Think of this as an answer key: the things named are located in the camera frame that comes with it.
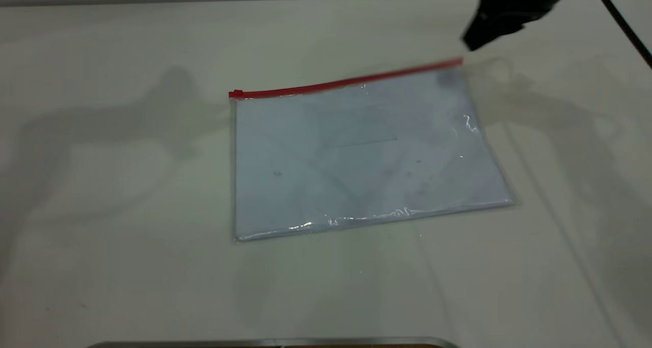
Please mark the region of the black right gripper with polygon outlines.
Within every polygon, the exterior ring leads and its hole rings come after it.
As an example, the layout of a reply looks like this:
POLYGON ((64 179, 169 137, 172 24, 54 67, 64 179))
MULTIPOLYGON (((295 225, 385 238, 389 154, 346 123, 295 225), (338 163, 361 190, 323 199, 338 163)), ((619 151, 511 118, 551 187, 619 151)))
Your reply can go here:
POLYGON ((519 32, 524 23, 552 11, 560 0, 480 0, 478 13, 463 34, 463 42, 476 51, 506 35, 519 32))

